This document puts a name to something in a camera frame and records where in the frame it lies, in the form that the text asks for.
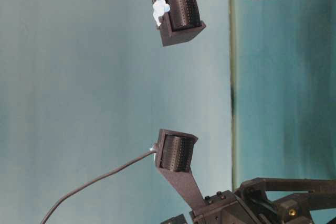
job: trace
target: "teal wall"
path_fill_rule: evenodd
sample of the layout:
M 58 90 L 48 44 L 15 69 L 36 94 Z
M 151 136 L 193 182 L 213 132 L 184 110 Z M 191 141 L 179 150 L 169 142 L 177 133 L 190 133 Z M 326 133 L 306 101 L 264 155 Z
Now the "teal wall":
M 160 128 L 199 137 L 204 195 L 231 187 L 228 0 L 163 48 L 151 0 L 0 0 L 0 220 L 39 223 L 78 185 L 147 151 Z M 160 223 L 188 207 L 153 158 L 65 201 L 48 223 Z
M 237 185 L 336 179 L 335 0 L 234 0 Z M 336 210 L 314 213 L 323 223 Z

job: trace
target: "brass screw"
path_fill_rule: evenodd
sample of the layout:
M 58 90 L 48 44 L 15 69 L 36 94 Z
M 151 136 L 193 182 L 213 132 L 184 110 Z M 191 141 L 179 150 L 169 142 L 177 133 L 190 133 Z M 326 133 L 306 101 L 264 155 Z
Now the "brass screw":
M 288 214 L 290 216 L 295 216 L 296 215 L 296 211 L 294 209 L 290 209 L 289 212 L 288 212 Z

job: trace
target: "black 3d-printed bracket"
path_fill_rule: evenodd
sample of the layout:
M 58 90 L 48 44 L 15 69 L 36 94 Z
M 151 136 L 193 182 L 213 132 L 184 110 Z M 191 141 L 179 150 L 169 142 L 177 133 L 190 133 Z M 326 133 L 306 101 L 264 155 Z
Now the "black 3d-printed bracket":
M 182 132 L 160 130 L 155 165 L 192 209 L 205 206 L 190 169 L 197 137 Z
M 196 0 L 166 0 L 170 11 L 159 27 L 163 46 L 187 42 L 195 38 L 205 24 L 199 17 Z

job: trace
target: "white tape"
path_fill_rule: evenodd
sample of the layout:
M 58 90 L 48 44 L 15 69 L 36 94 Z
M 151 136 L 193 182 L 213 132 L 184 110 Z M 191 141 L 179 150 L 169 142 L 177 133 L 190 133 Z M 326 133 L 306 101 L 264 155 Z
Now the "white tape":
M 158 149 L 157 149 L 157 145 L 154 144 L 153 147 L 150 148 L 149 150 L 150 150 L 150 151 L 156 151 L 156 152 L 157 152 L 157 151 L 158 151 Z
M 170 11 L 170 6 L 169 4 L 166 3 L 165 0 L 157 0 L 155 1 L 155 3 L 153 4 L 153 17 L 156 21 L 157 26 L 160 26 L 161 23 L 159 21 L 159 17 L 162 17 L 164 15 L 164 13 L 167 13 Z

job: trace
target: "bolt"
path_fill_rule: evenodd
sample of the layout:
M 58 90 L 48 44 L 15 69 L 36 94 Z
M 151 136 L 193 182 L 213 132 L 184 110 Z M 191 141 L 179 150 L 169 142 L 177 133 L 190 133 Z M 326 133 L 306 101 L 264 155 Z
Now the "bolt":
M 294 209 L 290 209 L 288 212 L 289 216 L 295 216 L 296 215 L 296 211 Z

